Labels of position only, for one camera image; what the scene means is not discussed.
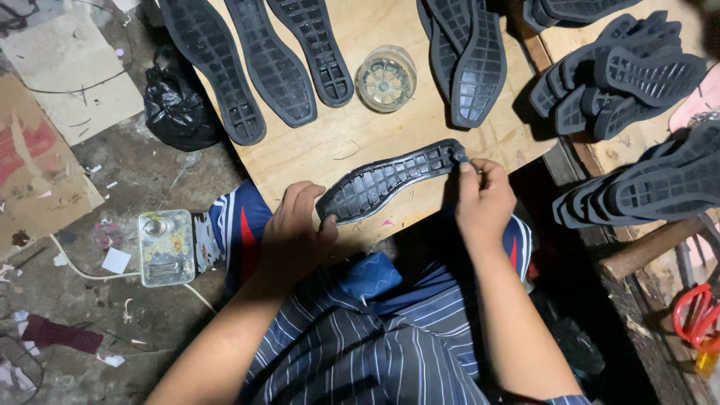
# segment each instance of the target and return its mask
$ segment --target blue fabric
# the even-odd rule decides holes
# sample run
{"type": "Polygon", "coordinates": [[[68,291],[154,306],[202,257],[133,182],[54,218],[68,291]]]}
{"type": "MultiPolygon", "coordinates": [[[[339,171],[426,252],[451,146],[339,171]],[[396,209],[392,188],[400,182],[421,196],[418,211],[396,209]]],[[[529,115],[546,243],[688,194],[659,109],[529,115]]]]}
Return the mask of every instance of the blue fabric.
{"type": "Polygon", "coordinates": [[[374,298],[402,282],[402,276],[383,252],[357,262],[338,283],[349,296],[363,301],[374,298]]]}

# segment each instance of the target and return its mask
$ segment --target electrical cord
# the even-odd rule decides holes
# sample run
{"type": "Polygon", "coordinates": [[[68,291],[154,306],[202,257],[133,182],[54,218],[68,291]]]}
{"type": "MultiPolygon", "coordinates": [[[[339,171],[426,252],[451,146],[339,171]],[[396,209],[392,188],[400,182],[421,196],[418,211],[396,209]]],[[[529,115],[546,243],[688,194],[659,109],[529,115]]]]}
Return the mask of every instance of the electrical cord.
{"type": "MultiPolygon", "coordinates": [[[[70,266],[70,268],[73,269],[76,273],[78,273],[81,277],[85,277],[85,278],[90,279],[90,280],[111,280],[111,279],[113,279],[113,278],[131,277],[131,276],[135,276],[135,275],[140,275],[140,272],[123,273],[123,274],[121,274],[121,275],[104,275],[104,276],[89,275],[89,274],[87,274],[87,273],[85,273],[85,272],[80,271],[80,269],[78,269],[78,268],[72,263],[72,261],[71,261],[70,258],[68,257],[68,254],[65,253],[65,249],[63,249],[63,247],[60,245],[60,242],[59,242],[58,239],[55,237],[55,235],[50,234],[50,239],[52,239],[53,242],[55,242],[55,245],[56,245],[56,246],[58,247],[58,249],[60,250],[60,254],[63,256],[63,258],[65,259],[65,261],[68,263],[68,266],[70,266]]],[[[190,289],[190,291],[193,292],[193,294],[197,295],[197,297],[200,298],[200,300],[201,300],[208,308],[210,308],[210,310],[211,310],[214,314],[217,315],[217,311],[215,310],[215,308],[213,308],[212,305],[210,305],[210,303],[207,302],[207,300],[206,300],[202,295],[200,295],[200,293],[197,292],[197,290],[195,290],[193,287],[191,287],[190,284],[183,284],[183,285],[184,285],[185,287],[188,287],[188,288],[190,289]]]]}

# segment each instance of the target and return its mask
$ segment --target cardboard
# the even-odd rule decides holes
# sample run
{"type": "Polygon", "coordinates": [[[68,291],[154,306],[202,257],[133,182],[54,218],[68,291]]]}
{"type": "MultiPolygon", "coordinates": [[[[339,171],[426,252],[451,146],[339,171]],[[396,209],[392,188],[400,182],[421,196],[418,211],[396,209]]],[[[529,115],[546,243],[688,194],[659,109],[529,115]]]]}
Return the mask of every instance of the cardboard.
{"type": "Polygon", "coordinates": [[[0,76],[0,261],[103,202],[30,92],[0,76]]]}
{"type": "MultiPolygon", "coordinates": [[[[82,8],[0,40],[0,48],[32,89],[86,89],[123,70],[82,8]]],[[[84,92],[34,96],[70,146],[143,111],[143,97],[127,73],[84,92]]]]}

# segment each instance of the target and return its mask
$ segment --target striped shirt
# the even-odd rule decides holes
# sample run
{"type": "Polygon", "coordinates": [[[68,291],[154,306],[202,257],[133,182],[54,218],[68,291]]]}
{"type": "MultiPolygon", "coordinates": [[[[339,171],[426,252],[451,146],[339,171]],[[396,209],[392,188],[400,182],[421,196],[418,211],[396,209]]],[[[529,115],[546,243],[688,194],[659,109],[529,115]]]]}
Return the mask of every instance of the striped shirt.
{"type": "MultiPolygon", "coordinates": [[[[489,404],[474,285],[378,316],[323,270],[296,286],[243,384],[244,404],[489,404]]],[[[548,404],[589,405],[584,396],[548,404]]]]}

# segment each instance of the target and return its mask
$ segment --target concrete floor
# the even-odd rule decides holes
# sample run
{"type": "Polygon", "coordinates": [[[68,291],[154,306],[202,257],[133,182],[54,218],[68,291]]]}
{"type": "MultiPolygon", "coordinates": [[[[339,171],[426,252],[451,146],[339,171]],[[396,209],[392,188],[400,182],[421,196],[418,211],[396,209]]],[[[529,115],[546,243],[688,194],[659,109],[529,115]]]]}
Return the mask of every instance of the concrete floor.
{"type": "MultiPolygon", "coordinates": [[[[13,1],[22,4],[22,0],[13,1]]],[[[113,9],[117,16],[123,17],[109,0],[90,2],[113,9]]],[[[31,26],[62,14],[63,10],[87,7],[73,0],[39,0],[37,3],[41,12],[29,19],[31,26]]],[[[122,24],[97,10],[93,10],[91,16],[108,43],[127,49],[122,24]]],[[[147,20],[141,7],[125,16],[131,19],[126,28],[135,54],[129,73],[143,93],[145,70],[152,66],[156,48],[166,42],[168,36],[163,29],[151,29],[143,24],[147,20]]],[[[1,54],[0,66],[12,69],[1,54]]],[[[202,150],[200,162],[182,174],[168,195],[188,154],[154,138],[145,126],[142,113],[113,125],[72,150],[82,166],[102,165],[98,172],[88,172],[101,194],[106,194],[105,186],[117,182],[105,204],[59,235],[72,262],[90,274],[107,274],[100,269],[107,252],[106,246],[96,243],[100,236],[117,237],[120,242],[114,247],[135,253],[138,214],[156,210],[165,196],[168,198],[163,209],[205,211],[216,197],[231,191],[246,177],[234,150],[217,144],[202,150]],[[107,227],[103,220],[118,226],[107,227]]],[[[45,368],[45,377],[32,404],[140,404],[179,352],[212,318],[205,304],[183,286],[148,289],[140,284],[138,277],[93,281],[79,277],[69,266],[56,267],[53,257],[58,250],[49,238],[10,258],[7,264],[17,266],[35,254],[22,266],[21,277],[10,275],[11,283],[0,283],[0,307],[9,304],[9,308],[0,308],[0,317],[25,310],[59,324],[91,322],[88,330],[105,336],[99,353],[119,354],[125,363],[113,368],[92,355],[59,345],[40,350],[37,359],[45,368]],[[124,304],[128,299],[132,299],[127,303],[131,318],[124,319],[124,304]],[[131,339],[147,344],[131,345],[131,339]]],[[[133,255],[135,260],[131,260],[126,272],[138,271],[137,257],[133,255]]],[[[206,272],[192,286],[219,308],[224,275],[224,269],[206,272]]],[[[17,337],[17,323],[7,318],[0,321],[2,335],[17,337]]],[[[0,388],[0,404],[22,404],[27,398],[26,393],[0,388]]]]}

